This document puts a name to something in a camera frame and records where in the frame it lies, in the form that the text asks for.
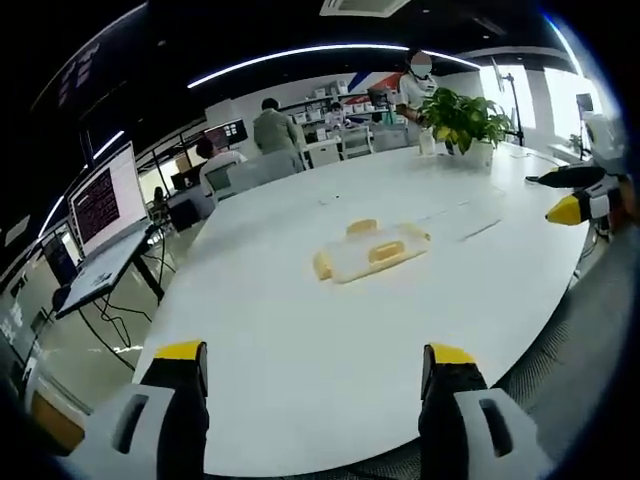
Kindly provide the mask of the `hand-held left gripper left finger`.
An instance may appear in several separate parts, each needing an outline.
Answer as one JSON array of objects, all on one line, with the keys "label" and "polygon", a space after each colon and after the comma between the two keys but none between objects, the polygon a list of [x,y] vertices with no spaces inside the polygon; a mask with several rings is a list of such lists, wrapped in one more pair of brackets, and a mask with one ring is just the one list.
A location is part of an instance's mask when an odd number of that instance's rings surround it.
[{"label": "hand-held left gripper left finger", "polygon": [[207,396],[207,344],[161,347],[139,382],[89,416],[59,463],[72,479],[203,479]]}]

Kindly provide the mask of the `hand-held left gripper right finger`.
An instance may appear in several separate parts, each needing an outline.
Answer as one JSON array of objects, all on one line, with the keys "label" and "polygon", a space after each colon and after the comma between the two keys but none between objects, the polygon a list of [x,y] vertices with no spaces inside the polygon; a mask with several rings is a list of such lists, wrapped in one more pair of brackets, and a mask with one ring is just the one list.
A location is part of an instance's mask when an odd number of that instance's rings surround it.
[{"label": "hand-held left gripper right finger", "polygon": [[418,431],[422,479],[544,479],[553,470],[534,420],[488,387],[460,348],[424,346]]}]

